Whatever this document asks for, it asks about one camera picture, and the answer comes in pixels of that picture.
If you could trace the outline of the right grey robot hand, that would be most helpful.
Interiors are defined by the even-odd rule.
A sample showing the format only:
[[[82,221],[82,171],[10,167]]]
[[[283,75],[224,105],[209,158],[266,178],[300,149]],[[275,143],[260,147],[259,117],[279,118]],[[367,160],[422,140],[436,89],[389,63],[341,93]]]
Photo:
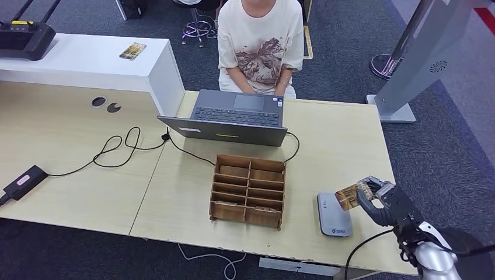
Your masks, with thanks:
[[[413,201],[394,183],[368,176],[358,181],[358,185],[357,202],[376,224],[403,230],[424,222]]]

